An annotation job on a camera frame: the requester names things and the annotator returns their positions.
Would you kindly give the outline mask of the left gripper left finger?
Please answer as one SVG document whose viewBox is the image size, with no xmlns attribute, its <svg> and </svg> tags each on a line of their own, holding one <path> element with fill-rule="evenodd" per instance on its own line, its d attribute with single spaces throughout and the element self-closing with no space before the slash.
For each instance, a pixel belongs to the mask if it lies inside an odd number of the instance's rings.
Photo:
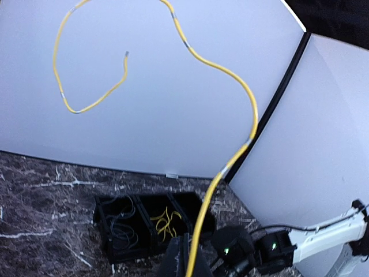
<svg viewBox="0 0 369 277">
<path fill-rule="evenodd" d="M 172 238 L 156 274 L 158 277 L 183 277 L 186 274 L 186 235 Z"/>
</svg>

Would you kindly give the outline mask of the black three-compartment bin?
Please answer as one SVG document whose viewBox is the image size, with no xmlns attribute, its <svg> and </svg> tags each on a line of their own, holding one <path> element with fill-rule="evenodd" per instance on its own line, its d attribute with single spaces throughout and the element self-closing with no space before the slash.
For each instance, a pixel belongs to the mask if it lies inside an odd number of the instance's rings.
<svg viewBox="0 0 369 277">
<path fill-rule="evenodd" d="M 165 252 L 172 238 L 192 234 L 202 200 L 194 192 L 95 196 L 93 221 L 110 264 Z"/>
</svg>

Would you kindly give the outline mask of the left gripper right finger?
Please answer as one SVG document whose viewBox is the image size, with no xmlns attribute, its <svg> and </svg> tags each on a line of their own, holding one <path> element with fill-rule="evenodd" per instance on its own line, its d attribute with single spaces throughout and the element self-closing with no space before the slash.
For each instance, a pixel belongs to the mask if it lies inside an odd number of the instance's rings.
<svg viewBox="0 0 369 277">
<path fill-rule="evenodd" d="M 186 276 L 189 263 L 190 248 L 192 236 L 189 233 L 184 234 L 184 276 Z M 202 250 L 198 247 L 195 265 L 192 277 L 212 277 L 212 272 L 208 266 L 207 260 L 203 256 Z"/>
</svg>

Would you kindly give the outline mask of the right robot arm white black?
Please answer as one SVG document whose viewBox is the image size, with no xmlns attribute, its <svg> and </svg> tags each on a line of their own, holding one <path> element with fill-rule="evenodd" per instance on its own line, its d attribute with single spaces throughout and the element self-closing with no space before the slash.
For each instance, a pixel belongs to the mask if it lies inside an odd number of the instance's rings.
<svg viewBox="0 0 369 277">
<path fill-rule="evenodd" d="M 327 276 L 349 276 L 368 260 L 367 206 L 355 200 L 340 216 L 310 227 L 273 224 L 247 231 L 226 226 L 211 239 L 222 264 L 214 276 L 247 276 L 252 269 L 275 274 L 335 246 L 341 253 Z"/>
</svg>

